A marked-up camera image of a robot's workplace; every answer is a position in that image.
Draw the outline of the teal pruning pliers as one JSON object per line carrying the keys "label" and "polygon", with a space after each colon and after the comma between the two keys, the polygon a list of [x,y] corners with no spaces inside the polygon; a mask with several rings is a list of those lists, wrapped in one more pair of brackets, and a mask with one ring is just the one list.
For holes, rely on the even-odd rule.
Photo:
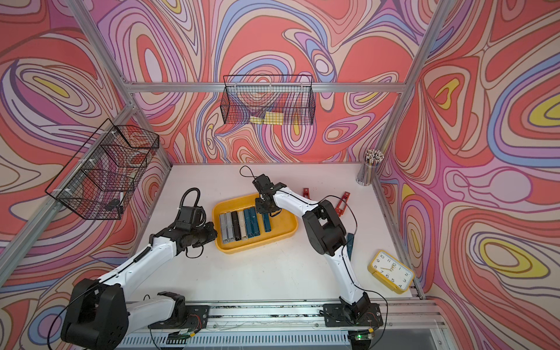
{"label": "teal pruning pliers", "polygon": [[254,236],[250,209],[244,210],[244,221],[245,221],[245,228],[246,228],[246,236],[248,237],[248,239],[250,239]]}

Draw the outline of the beige pruning pliers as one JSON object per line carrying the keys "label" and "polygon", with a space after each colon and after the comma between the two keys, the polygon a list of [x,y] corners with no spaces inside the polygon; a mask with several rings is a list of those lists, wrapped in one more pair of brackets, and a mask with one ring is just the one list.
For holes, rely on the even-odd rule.
{"label": "beige pruning pliers", "polygon": [[247,231],[246,231],[244,211],[243,210],[237,211],[237,215],[238,215],[239,230],[240,230],[240,234],[241,234],[241,239],[242,240],[247,240],[248,235],[247,235]]}

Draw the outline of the yellow storage tray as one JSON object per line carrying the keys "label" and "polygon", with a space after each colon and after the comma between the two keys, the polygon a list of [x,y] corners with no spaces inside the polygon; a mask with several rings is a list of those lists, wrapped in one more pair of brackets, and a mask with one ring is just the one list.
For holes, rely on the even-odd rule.
{"label": "yellow storage tray", "polygon": [[275,216],[256,211],[258,194],[245,195],[217,204],[212,221],[217,230],[216,246],[233,254],[293,236],[298,229],[297,218],[288,211]]}

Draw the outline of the grey pruning pliers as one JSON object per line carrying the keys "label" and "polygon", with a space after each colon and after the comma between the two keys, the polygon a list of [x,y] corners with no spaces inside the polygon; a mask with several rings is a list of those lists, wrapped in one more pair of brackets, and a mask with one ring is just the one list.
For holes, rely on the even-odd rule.
{"label": "grey pruning pliers", "polygon": [[225,221],[226,221],[226,233],[228,235],[227,240],[228,243],[235,241],[234,231],[233,231],[233,220],[230,212],[225,214]]}
{"label": "grey pruning pliers", "polygon": [[222,235],[222,243],[227,244],[229,242],[229,235],[227,230],[227,214],[220,214],[220,230]]}

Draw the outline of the black pruning pliers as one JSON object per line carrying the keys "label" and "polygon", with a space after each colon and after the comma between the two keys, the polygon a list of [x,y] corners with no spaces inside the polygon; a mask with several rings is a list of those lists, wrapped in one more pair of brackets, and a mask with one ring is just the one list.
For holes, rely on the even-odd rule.
{"label": "black pruning pliers", "polygon": [[238,212],[237,211],[232,211],[231,212],[231,218],[232,218],[234,239],[238,242],[238,241],[242,240]]}

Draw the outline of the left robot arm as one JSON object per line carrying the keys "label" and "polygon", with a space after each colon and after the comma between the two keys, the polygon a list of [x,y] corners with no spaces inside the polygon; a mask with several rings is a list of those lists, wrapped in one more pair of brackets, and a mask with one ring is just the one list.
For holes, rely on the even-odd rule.
{"label": "left robot arm", "polygon": [[129,298],[154,272],[189,248],[217,238],[203,207],[181,207],[175,221],[151,236],[148,245],[97,279],[73,289],[61,328],[61,340],[86,349],[115,349],[130,333],[162,322],[182,326],[190,315],[183,295],[161,292],[133,302]]}

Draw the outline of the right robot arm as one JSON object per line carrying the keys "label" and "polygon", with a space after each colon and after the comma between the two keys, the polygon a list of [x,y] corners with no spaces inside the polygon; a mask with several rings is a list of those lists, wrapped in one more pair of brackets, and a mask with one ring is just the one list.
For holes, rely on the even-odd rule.
{"label": "right robot arm", "polygon": [[275,214],[284,210],[303,220],[310,245],[325,256],[338,282],[345,318],[356,324],[367,313],[370,298],[357,281],[349,261],[347,230],[331,202],[311,201],[281,182],[274,184],[264,174],[255,177],[252,184],[259,194],[255,200],[258,213]]}

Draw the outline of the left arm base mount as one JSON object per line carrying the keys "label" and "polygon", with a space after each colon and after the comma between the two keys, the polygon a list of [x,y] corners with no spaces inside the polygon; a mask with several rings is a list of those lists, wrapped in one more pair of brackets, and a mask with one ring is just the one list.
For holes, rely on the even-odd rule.
{"label": "left arm base mount", "polygon": [[198,332],[207,327],[208,305],[191,305],[186,303],[185,296],[173,292],[159,292],[158,297],[167,297],[174,302],[172,314],[168,319],[152,323],[152,329],[178,329]]}

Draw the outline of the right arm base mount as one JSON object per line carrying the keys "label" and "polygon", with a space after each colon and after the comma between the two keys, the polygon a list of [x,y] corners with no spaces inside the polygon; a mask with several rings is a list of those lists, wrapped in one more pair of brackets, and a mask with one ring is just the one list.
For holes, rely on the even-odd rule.
{"label": "right arm base mount", "polygon": [[326,303],[319,315],[328,328],[369,327],[376,330],[384,325],[379,304],[372,303],[366,292],[354,303],[347,303],[342,298],[339,303]]}

